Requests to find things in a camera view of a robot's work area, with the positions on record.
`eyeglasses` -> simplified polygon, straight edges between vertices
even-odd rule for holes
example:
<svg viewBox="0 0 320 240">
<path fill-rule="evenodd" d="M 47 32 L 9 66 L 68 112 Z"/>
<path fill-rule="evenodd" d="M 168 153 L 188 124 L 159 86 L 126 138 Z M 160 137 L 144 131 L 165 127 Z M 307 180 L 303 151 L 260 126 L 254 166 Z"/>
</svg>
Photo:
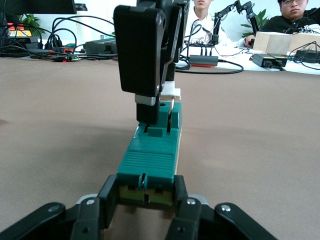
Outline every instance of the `eyeglasses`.
<svg viewBox="0 0 320 240">
<path fill-rule="evenodd" d="M 282 1 L 282 3 L 285 7 L 289 7 L 292 6 L 294 1 L 296 2 L 296 4 L 302 4 L 305 0 L 284 0 Z"/>
</svg>

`hand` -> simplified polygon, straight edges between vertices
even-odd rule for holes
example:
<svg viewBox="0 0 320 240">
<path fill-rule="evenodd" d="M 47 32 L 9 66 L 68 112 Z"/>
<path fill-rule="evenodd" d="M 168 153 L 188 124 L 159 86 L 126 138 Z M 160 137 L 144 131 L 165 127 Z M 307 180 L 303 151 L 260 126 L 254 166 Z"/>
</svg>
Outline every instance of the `hand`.
<svg viewBox="0 0 320 240">
<path fill-rule="evenodd" d="M 250 35 L 250 36 L 247 36 L 245 39 L 244 39 L 244 45 L 246 48 L 252 48 L 252 45 L 251 45 L 251 41 L 253 39 L 255 39 L 256 37 L 254 35 Z"/>
</svg>

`brown table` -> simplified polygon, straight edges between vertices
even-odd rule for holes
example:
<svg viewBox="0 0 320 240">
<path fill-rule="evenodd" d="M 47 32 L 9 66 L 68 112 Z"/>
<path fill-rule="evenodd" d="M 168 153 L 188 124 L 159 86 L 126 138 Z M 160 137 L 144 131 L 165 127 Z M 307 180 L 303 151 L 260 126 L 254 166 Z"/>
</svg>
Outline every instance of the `brown table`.
<svg viewBox="0 0 320 240">
<path fill-rule="evenodd" d="M 118 63 L 0 58 L 0 231 L 72 207 L 115 174 L 137 127 Z M 178 174 L 211 207 L 237 204 L 279 240 L 320 236 L 320 79 L 292 72 L 177 73 Z M 164 239 L 171 215 L 120 206 L 111 239 Z"/>
</svg>

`white wall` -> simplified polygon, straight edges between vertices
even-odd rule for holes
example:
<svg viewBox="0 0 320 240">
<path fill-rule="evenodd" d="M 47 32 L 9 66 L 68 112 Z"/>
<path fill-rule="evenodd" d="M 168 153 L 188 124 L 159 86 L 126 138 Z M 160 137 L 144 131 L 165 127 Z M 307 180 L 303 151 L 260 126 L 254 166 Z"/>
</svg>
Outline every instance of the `white wall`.
<svg viewBox="0 0 320 240">
<path fill-rule="evenodd" d="M 309 4 L 306 9 L 318 8 L 320 0 L 309 0 Z M 135 6 L 136 0 L 75 0 L 76 3 L 86 4 L 88 8 L 87 14 L 90 16 L 100 17 L 109 21 L 112 21 L 113 11 L 117 5 L 129 5 Z M 233 4 L 235 0 L 215 0 L 209 8 L 209 13 L 212 15 L 215 12 L 223 10 L 226 6 Z M 244 4 L 248 0 L 241 0 L 241 3 Z M 254 3 L 253 11 L 258 14 L 260 11 L 267 9 L 266 16 L 273 17 L 280 14 L 279 5 L 277 0 L 252 0 Z M 243 33 L 250 32 L 249 28 L 242 27 L 240 24 L 247 24 L 246 12 L 243 11 L 243 14 L 238 14 L 237 12 L 229 12 L 226 19 L 221 22 L 222 27 L 226 31 L 227 35 L 233 40 L 237 41 L 241 38 Z M 37 15 L 40 18 L 40 25 L 42 28 L 51 30 L 53 20 L 57 17 L 69 17 L 70 15 L 54 15 L 54 14 L 39 14 Z M 112 32 L 113 27 L 110 24 L 107 24 L 101 20 L 96 19 L 84 19 L 88 25 L 93 26 L 99 29 L 102 32 Z M 59 25 L 59 28 L 67 28 L 73 31 L 77 35 L 77 27 L 74 22 L 64 21 Z M 57 33 L 62 40 L 73 42 L 73 36 L 67 31 L 60 31 Z M 90 38 L 92 40 L 100 39 L 100 33 L 91 31 Z"/>
</svg>

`teal plastic object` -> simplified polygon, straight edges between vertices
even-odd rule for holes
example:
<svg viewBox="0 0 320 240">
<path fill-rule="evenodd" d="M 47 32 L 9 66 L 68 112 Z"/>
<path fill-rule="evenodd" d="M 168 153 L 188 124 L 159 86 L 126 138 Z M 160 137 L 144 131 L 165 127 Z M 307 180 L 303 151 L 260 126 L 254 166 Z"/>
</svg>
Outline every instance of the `teal plastic object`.
<svg viewBox="0 0 320 240">
<path fill-rule="evenodd" d="M 162 101 L 159 121 L 139 123 L 117 171 L 121 199 L 170 204 L 178 165 L 181 103 Z"/>
</svg>

